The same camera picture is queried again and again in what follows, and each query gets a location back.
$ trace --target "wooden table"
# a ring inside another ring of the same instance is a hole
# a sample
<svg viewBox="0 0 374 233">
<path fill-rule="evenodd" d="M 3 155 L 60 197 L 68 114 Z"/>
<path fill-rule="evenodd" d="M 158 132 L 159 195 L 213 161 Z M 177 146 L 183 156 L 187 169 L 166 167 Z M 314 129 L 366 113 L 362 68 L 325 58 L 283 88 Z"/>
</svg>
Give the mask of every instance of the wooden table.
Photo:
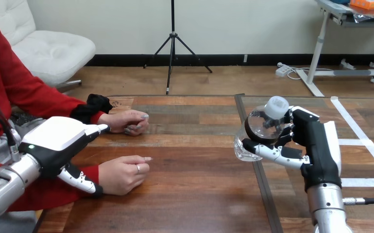
<svg viewBox="0 0 374 233">
<path fill-rule="evenodd" d="M 154 158 L 148 179 L 124 197 L 83 199 L 44 211 L 39 233 L 310 233 L 300 171 L 267 160 L 246 163 L 233 150 L 245 112 L 268 97 L 137 96 L 110 98 L 118 112 L 150 115 L 138 137 L 106 134 L 73 163 L 95 165 L 119 156 Z M 330 99 L 287 98 L 336 122 L 339 139 L 357 139 Z M 340 99 L 374 142 L 374 99 Z M 340 146 L 342 178 L 374 178 L 374 158 L 365 146 Z M 344 187 L 345 197 L 374 197 L 374 187 Z M 356 233 L 374 233 L 374 205 L 347 207 Z"/>
</svg>

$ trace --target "desk leg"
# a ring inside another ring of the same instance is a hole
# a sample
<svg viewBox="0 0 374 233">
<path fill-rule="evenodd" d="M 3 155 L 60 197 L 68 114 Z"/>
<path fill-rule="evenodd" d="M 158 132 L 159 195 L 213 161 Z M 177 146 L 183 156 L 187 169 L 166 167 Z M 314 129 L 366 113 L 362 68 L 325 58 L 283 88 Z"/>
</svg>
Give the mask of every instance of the desk leg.
<svg viewBox="0 0 374 233">
<path fill-rule="evenodd" d="M 311 61 L 310 70 L 307 76 L 308 84 L 313 84 L 314 73 L 316 72 L 317 63 L 319 62 L 320 53 L 322 52 L 324 38 L 326 36 L 327 22 L 329 18 L 330 14 L 327 11 L 325 11 L 322 29 L 320 30 L 320 35 L 317 38 L 316 48 L 314 49 L 313 54 L 313 60 Z"/>
</svg>

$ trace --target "red sweater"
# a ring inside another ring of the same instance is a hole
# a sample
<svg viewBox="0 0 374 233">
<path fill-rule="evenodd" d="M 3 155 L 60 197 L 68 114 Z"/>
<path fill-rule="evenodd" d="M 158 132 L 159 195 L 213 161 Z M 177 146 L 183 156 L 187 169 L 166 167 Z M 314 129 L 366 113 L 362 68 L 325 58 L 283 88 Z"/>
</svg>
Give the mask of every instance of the red sweater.
<svg viewBox="0 0 374 233">
<path fill-rule="evenodd" d="M 10 44 L 0 32 L 0 109 L 8 119 L 11 103 L 34 116 L 49 118 L 68 117 L 80 100 L 59 93 L 55 88 L 45 85 L 34 77 L 11 49 Z M 96 123 L 102 112 L 93 116 Z M 84 173 L 98 183 L 98 166 L 82 168 Z M 69 186 L 59 179 L 38 179 L 29 186 L 24 195 L 14 203 L 9 211 L 40 210 L 64 205 L 86 193 Z"/>
</svg>

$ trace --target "white tape line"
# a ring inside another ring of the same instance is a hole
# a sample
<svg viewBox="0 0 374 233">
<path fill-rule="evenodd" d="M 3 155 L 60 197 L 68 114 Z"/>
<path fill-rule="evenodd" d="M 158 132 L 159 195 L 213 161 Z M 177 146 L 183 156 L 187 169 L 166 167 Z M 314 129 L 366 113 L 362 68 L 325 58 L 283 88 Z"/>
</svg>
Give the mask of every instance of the white tape line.
<svg viewBox="0 0 374 233">
<path fill-rule="evenodd" d="M 340 146 L 374 146 L 371 140 L 339 139 Z"/>
<path fill-rule="evenodd" d="M 374 187 L 374 178 L 342 178 L 343 187 Z"/>
<path fill-rule="evenodd" d="M 367 137 L 367 135 L 363 132 L 363 130 L 361 130 L 359 125 L 357 125 L 357 123 L 354 121 L 352 116 L 347 112 L 347 110 L 340 103 L 339 98 L 332 97 L 331 102 L 333 103 L 333 105 L 339 111 L 341 116 L 344 118 L 344 120 L 347 122 L 347 124 L 349 124 L 350 128 L 352 128 L 352 130 L 355 132 L 355 134 L 357 135 L 357 137 L 360 140 L 362 140 L 362 141 L 370 140 Z M 372 156 L 374 157 L 374 146 L 366 145 L 366 143 L 364 143 L 364 144 L 365 144 L 365 147 L 369 150 L 370 154 L 372 154 Z"/>
</svg>

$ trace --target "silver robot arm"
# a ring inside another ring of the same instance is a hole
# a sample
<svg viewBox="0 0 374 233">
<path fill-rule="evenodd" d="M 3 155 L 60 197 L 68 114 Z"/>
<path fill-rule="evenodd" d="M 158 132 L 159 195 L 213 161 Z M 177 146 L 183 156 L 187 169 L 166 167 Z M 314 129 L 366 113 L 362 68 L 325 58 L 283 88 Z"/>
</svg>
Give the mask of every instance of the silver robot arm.
<svg viewBox="0 0 374 233">
<path fill-rule="evenodd" d="M 10 150 L 13 163 L 0 167 L 0 215 L 40 176 L 58 177 L 99 196 L 102 187 L 69 161 L 106 130 L 107 125 L 85 125 L 67 117 L 52 117 L 25 135 L 19 147 Z"/>
<path fill-rule="evenodd" d="M 275 145 L 244 139 L 244 148 L 277 164 L 301 170 L 315 233 L 352 233 L 346 224 L 341 155 L 334 122 L 322 124 L 318 115 L 299 106 L 291 106 L 286 118 L 287 128 Z M 284 146 L 292 140 L 306 147 L 308 155 Z"/>
</svg>

